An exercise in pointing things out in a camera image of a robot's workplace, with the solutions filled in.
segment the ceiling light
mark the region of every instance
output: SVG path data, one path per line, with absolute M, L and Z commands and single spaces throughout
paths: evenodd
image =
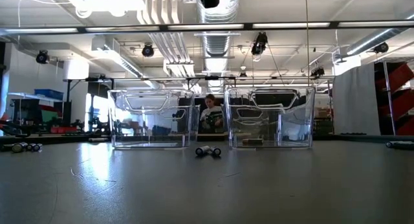
M 255 80 L 266 80 L 266 79 L 272 79 L 272 77 L 271 76 L 255 76 L 255 77 L 247 76 L 247 77 L 242 77 L 242 78 L 236 77 L 235 79 L 236 80 L 252 80 L 252 79 L 255 79 Z
M 158 31 L 160 28 L 158 26 L 136 26 L 136 27 L 87 27 L 86 31 L 88 32 L 148 32 L 148 31 Z
M 330 23 L 255 23 L 253 29 L 257 28 L 303 28 L 309 27 L 328 27 Z
M 187 78 L 149 78 L 148 80 L 153 80 L 153 81 L 181 81 L 181 80 L 187 80 Z
M 339 27 L 393 27 L 412 26 L 414 21 L 354 21 L 339 23 Z
M 272 87 L 284 87 L 284 86 L 290 86 L 290 87 L 308 87 L 308 84 L 272 84 Z
M 240 36 L 240 32 L 203 32 L 203 33 L 194 33 L 194 36 Z
M 76 28 L 7 28 L 3 29 L 8 34 L 50 34 L 50 33 L 76 33 Z
M 232 30 L 242 29 L 244 24 L 199 24 L 199 25 L 172 25 L 169 30 Z

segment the person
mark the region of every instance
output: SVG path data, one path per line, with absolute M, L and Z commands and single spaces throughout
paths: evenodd
M 207 108 L 202 111 L 200 121 L 202 128 L 206 131 L 218 132 L 223 128 L 223 111 L 221 106 L 215 105 L 215 97 L 208 94 L 204 99 Z

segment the workbench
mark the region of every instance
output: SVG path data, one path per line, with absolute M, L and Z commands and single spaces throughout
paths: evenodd
M 197 146 L 221 158 L 197 158 Z M 46 145 L 0 153 L 0 223 L 414 223 L 414 151 Z

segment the transparent storage container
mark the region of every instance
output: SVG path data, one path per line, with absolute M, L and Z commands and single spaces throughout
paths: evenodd
M 192 91 L 112 90 L 108 99 L 113 147 L 185 147 L 196 138 L 199 110 Z
M 311 147 L 315 93 L 313 87 L 227 89 L 230 147 Z

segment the spotlight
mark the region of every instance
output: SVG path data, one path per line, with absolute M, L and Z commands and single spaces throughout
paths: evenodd
M 144 48 L 142 49 L 142 55 L 145 57 L 152 57 L 154 56 L 154 49 L 152 43 L 146 43 Z
M 380 52 L 385 53 L 385 52 L 388 51 L 388 49 L 389 49 L 388 44 L 383 42 L 383 43 L 381 43 L 380 45 L 377 45 L 374 48 L 374 52 L 377 53 L 377 54 L 380 53 Z
M 325 75 L 325 69 L 323 67 L 318 67 L 312 70 L 310 73 L 311 76 L 315 76 L 315 79 L 320 78 L 320 76 Z
M 246 72 L 240 72 L 239 77 L 247 78 Z
M 36 62 L 40 63 L 40 64 L 47 64 L 49 63 L 50 58 L 49 55 L 47 54 L 47 50 L 40 50 L 39 54 L 36 56 Z
M 257 36 L 255 42 L 253 43 L 252 54 L 254 56 L 262 54 L 263 51 L 266 49 L 266 44 L 267 44 L 266 32 L 259 32 L 259 35 Z

